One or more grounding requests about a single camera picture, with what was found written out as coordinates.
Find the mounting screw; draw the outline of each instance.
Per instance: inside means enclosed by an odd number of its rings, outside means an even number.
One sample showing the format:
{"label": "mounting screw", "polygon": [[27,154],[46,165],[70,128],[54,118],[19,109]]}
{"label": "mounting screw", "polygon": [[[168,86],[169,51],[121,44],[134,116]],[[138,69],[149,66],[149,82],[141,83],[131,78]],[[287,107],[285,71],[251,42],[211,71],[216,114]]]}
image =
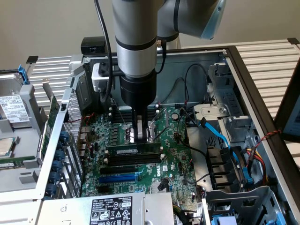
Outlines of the mounting screw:
{"label": "mounting screw", "polygon": [[227,112],[227,110],[226,110],[225,108],[223,108],[223,107],[220,108],[220,113],[221,113],[221,114],[225,114],[226,112]]}

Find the red wire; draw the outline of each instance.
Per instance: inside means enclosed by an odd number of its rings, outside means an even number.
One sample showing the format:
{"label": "red wire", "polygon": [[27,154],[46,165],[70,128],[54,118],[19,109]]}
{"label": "red wire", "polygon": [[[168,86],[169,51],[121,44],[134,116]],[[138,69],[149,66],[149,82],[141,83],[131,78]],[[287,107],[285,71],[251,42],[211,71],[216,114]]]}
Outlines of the red wire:
{"label": "red wire", "polygon": [[254,158],[256,160],[258,160],[262,164],[262,170],[263,170],[263,175],[262,175],[263,176],[263,180],[262,180],[262,183],[265,184],[265,182],[266,182],[266,165],[265,165],[265,163],[258,156],[254,155]]}
{"label": "red wire", "polygon": [[266,138],[269,137],[269,136],[278,134],[278,133],[281,134],[281,130],[274,130],[273,132],[267,133],[267,135],[265,135],[265,136],[263,136],[263,137],[261,138],[261,140],[257,143],[257,145],[255,146],[255,148],[257,148],[257,147],[259,146],[259,144],[262,142],[262,140],[266,139]]}
{"label": "red wire", "polygon": [[262,170],[263,170],[262,183],[265,184],[265,179],[266,179],[266,165],[265,165],[264,161],[262,161],[262,159],[259,158],[256,154],[254,154],[253,157],[262,164]]}
{"label": "red wire", "polygon": [[94,116],[94,114],[95,114],[95,113],[93,112],[91,116],[86,116],[86,117],[84,117],[84,119],[85,119],[85,118],[88,118],[88,120],[86,121],[86,124],[85,124],[85,128],[84,128],[84,138],[85,138],[86,144],[88,145],[88,148],[90,148],[90,145],[89,145],[88,139],[86,138],[86,127],[87,127],[88,124],[89,124],[90,118],[91,118],[92,116]]}

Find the blue pcie slot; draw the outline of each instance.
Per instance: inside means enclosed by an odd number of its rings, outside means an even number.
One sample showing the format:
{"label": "blue pcie slot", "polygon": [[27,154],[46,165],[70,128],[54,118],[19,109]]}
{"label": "blue pcie slot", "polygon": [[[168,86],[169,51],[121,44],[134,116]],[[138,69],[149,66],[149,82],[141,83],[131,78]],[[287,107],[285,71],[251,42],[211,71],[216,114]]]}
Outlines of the blue pcie slot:
{"label": "blue pcie slot", "polygon": [[138,174],[130,173],[117,176],[105,176],[99,178],[99,183],[114,183],[114,182],[127,182],[135,181],[137,182]]}

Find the barcode sticker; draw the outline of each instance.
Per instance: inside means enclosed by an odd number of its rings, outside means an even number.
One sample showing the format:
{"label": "barcode sticker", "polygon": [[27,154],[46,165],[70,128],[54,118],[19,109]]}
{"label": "barcode sticker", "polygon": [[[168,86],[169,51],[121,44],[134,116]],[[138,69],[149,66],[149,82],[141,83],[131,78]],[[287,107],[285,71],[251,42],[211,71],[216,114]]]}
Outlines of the barcode sticker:
{"label": "barcode sticker", "polygon": [[29,121],[28,114],[19,95],[0,97],[0,106],[10,123]]}

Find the blue latch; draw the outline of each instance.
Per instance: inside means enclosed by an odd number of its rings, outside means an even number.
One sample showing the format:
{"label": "blue latch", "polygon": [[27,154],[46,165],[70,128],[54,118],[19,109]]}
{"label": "blue latch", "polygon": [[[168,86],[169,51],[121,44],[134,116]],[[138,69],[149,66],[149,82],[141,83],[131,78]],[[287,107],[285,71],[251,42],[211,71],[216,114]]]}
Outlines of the blue latch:
{"label": "blue latch", "polygon": [[266,225],[286,225],[286,221],[282,212],[277,213],[276,222],[274,222],[274,220],[270,220]]}
{"label": "blue latch", "polygon": [[245,179],[247,181],[247,184],[254,184],[253,178],[251,178],[249,176],[247,167],[243,167],[243,174],[244,174],[244,177],[245,177]]}
{"label": "blue latch", "polygon": [[26,72],[26,70],[22,67],[21,64],[19,65],[18,72],[19,72],[19,73],[21,74],[21,76],[23,77],[24,84],[30,84],[29,79],[28,79],[28,76],[27,76],[27,72]]}

